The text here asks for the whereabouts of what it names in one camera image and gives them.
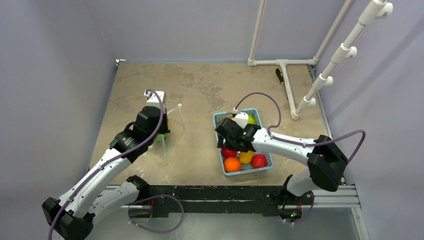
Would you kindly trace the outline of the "red apple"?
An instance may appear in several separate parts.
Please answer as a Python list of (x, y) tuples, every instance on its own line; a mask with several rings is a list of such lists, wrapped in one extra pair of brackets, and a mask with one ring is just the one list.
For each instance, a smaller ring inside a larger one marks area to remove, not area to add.
[(230, 150), (230, 149), (227, 149), (227, 148), (225, 148), (225, 147), (222, 147), (222, 148), (221, 148), (221, 156), (222, 156), (224, 159), (227, 159), (227, 158), (235, 158), (235, 157), (237, 156), (237, 154), (238, 154), (238, 152), (237, 152), (237, 151), (235, 151), (235, 150)]

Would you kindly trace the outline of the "green fruit with black stripe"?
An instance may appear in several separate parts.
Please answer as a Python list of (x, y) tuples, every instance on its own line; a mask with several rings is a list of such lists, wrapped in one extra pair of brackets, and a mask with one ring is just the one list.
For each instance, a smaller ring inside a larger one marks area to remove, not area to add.
[(154, 139), (154, 142), (155, 143), (161, 143), (162, 141), (164, 141), (166, 138), (167, 138), (167, 133), (165, 133), (165, 134), (158, 134), (157, 136), (156, 136), (156, 138)]

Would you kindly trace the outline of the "orange fruit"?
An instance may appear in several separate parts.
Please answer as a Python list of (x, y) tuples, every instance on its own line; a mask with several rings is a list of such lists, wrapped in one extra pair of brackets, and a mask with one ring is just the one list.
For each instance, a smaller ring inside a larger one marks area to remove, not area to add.
[(242, 169), (242, 163), (237, 157), (226, 158), (223, 166), (226, 173), (239, 172)]

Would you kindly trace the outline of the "clear polka dot zip bag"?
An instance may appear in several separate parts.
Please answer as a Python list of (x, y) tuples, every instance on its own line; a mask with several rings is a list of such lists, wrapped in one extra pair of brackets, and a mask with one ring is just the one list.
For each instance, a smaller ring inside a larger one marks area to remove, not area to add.
[(173, 148), (175, 148), (185, 137), (186, 123), (182, 112), (182, 103), (179, 103), (175, 108), (167, 111), (168, 128), (170, 133), (162, 142), (153, 142), (148, 148), (153, 150), (157, 155), (161, 154), (163, 157), (168, 155)]

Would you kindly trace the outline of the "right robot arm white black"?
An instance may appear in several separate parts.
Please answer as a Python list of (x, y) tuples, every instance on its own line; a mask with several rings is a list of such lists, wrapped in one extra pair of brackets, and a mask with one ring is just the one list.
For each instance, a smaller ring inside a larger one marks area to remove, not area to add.
[(272, 132), (256, 124), (241, 127), (234, 120), (225, 118), (215, 127), (218, 147), (225, 146), (237, 152), (265, 152), (295, 160), (307, 167), (290, 177), (281, 189), (280, 196), (288, 204), (312, 190), (336, 192), (348, 158), (325, 135), (317, 139), (296, 138)]

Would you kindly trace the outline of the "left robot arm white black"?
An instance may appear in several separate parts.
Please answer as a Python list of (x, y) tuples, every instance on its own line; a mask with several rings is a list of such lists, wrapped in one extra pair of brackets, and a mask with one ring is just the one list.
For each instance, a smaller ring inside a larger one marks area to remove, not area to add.
[(146, 203), (149, 191), (140, 177), (131, 177), (117, 190), (102, 191), (154, 143), (159, 134), (168, 134), (164, 106), (145, 106), (122, 132), (118, 133), (100, 160), (70, 190), (58, 199), (49, 197), (42, 204), (49, 224), (48, 239), (58, 233), (65, 240), (84, 240), (95, 224), (115, 208), (127, 203)]

